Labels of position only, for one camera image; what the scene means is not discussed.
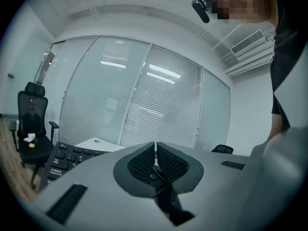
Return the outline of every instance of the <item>keyboard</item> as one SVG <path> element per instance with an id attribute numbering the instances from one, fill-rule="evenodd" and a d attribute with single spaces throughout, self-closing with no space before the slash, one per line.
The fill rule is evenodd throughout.
<path id="1" fill-rule="evenodd" d="M 104 155 L 106 153 L 110 152 L 84 149 L 73 145 L 57 142 L 51 152 L 47 163 L 45 164 L 43 177 L 40 181 L 38 191 L 42 191 L 44 188 L 51 185 L 56 179 L 58 179 L 74 167 L 77 167 L 79 164 L 86 161 L 87 159 L 99 155 Z M 155 173 L 154 169 L 150 174 L 150 177 L 150 185 L 155 188 L 156 195 L 159 195 L 161 192 L 168 188 L 166 181 L 162 180 L 159 175 Z"/>

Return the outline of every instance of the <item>air conditioning vent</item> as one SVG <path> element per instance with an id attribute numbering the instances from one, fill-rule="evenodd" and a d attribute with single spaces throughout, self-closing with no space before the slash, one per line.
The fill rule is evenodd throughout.
<path id="1" fill-rule="evenodd" d="M 243 39 L 238 44 L 234 45 L 231 50 L 233 54 L 238 57 L 245 52 L 251 50 L 252 48 L 264 43 L 265 41 L 266 38 L 260 29 L 252 35 L 248 36 L 247 38 Z"/>

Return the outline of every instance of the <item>black headset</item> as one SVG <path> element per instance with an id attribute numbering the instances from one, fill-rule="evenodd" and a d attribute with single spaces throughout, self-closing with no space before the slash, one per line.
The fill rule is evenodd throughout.
<path id="1" fill-rule="evenodd" d="M 198 13 L 204 23 L 208 23 L 210 18 L 207 15 L 207 7 L 204 4 L 205 0 L 192 0 L 193 9 Z"/>

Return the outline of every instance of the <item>ceiling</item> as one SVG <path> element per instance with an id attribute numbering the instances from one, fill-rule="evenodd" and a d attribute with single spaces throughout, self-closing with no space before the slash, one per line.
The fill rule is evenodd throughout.
<path id="1" fill-rule="evenodd" d="M 230 48 L 269 23 L 245 24 L 211 19 L 202 22 L 191 6 L 192 0 L 28 0 L 47 29 L 57 37 L 70 22 L 85 16 L 95 19 L 102 13 L 137 13 L 176 23 L 205 40 L 222 57 L 226 68 L 238 63 Z"/>

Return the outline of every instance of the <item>wooden floor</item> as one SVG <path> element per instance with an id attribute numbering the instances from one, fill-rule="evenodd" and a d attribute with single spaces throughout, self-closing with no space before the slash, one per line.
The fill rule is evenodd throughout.
<path id="1" fill-rule="evenodd" d="M 36 188 L 33 190 L 30 187 L 30 180 L 34 166 L 26 165 L 23 168 L 20 164 L 19 153 L 15 149 L 12 134 L 9 131 L 10 120 L 0 119 L 0 166 L 7 182 L 16 195 L 32 202 L 37 194 L 39 182 L 43 175 L 43 169 L 40 168 L 34 179 Z"/>

